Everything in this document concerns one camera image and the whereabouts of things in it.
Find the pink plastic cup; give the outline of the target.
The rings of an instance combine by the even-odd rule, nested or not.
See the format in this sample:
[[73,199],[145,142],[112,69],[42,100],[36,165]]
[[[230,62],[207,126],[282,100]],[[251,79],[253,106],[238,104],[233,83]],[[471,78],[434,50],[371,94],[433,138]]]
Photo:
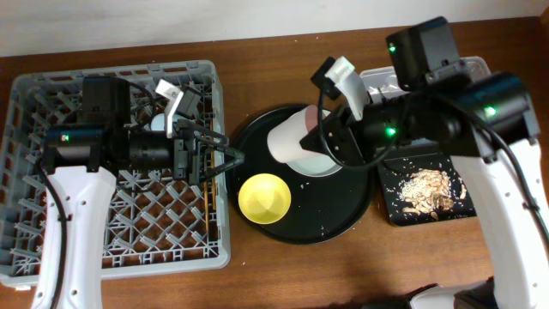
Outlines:
[[317,107],[310,105],[275,126],[267,137],[268,150],[280,163],[289,163],[319,156],[305,150],[300,141],[317,127]]

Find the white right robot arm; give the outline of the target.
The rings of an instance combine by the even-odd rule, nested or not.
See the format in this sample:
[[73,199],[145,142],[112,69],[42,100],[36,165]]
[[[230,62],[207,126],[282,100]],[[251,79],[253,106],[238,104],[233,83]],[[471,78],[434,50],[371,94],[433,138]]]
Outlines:
[[322,98],[346,105],[319,116],[300,140],[351,171],[426,139],[464,181],[492,260],[491,278],[469,286],[432,284],[404,299],[409,308],[545,308],[548,305],[548,202],[541,175],[540,127],[518,76],[474,81],[450,24],[437,17],[393,33],[387,48],[402,95],[374,103],[345,58],[327,58],[312,76]]

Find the food scraps pile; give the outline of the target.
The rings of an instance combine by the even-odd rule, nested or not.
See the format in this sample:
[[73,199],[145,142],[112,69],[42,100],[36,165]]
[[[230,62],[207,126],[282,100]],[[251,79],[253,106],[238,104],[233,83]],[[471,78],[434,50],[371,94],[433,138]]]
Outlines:
[[406,204],[402,208],[404,215],[429,215],[439,220],[440,212],[452,212],[457,203],[467,197],[467,187],[461,179],[457,180],[459,190],[452,188],[454,182],[441,170],[420,169],[404,184],[399,198]]

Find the wooden chopstick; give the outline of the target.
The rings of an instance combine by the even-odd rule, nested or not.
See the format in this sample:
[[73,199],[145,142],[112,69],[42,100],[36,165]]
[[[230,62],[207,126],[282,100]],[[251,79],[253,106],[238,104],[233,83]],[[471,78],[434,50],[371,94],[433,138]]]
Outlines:
[[206,235],[209,236],[209,192],[208,192],[208,182],[205,181],[202,183],[203,186],[203,200],[204,200],[204,220],[205,220],[205,229]]
[[[214,128],[214,121],[213,119],[210,120],[210,130]],[[210,166],[213,169],[215,167],[215,156],[214,151],[210,151]],[[215,183],[215,176],[211,178],[211,196],[212,196],[212,210],[216,212],[216,183]]]

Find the light blue plastic cup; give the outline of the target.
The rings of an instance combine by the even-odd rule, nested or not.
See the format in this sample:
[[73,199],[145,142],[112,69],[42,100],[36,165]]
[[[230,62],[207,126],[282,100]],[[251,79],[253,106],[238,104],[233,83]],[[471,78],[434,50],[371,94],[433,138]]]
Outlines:
[[164,113],[155,115],[150,123],[151,131],[166,131],[166,116]]

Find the yellow bowl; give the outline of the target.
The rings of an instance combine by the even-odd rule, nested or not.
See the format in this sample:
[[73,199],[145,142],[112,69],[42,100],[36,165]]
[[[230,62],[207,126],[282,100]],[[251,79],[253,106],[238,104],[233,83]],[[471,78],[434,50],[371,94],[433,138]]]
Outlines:
[[238,191],[238,207],[244,217],[256,224],[280,221],[290,209],[292,193],[287,183],[270,173],[248,178]]

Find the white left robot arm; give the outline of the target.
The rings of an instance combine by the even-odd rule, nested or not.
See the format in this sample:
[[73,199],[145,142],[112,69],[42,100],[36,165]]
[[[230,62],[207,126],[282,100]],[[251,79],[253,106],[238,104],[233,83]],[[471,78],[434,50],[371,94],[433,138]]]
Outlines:
[[45,133],[35,163],[45,185],[46,224],[35,308],[100,308],[103,233],[122,171],[169,170],[188,185],[205,185],[244,162],[226,136],[191,114],[201,92],[159,80],[141,91],[156,107],[166,100],[163,130],[132,124],[135,83],[86,77],[81,106]]

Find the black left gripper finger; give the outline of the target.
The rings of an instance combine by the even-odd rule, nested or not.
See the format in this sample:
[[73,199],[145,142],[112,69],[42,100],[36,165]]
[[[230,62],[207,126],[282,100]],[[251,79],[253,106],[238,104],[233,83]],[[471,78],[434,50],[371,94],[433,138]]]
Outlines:
[[194,137],[206,137],[208,141],[217,142],[224,146],[229,144],[229,139],[226,136],[185,118],[178,121],[178,137],[186,140]]
[[[231,157],[232,159],[228,162],[224,162],[219,166],[213,166],[211,167],[208,164],[208,159],[211,158],[211,155],[213,155],[215,152],[221,153],[222,158],[225,158],[227,155]],[[244,153],[235,149],[235,148],[212,148],[206,150],[201,155],[201,160],[203,164],[202,171],[199,175],[199,182],[204,183],[209,181],[210,179],[215,178],[216,176],[227,172],[234,167],[237,167],[244,163]]]

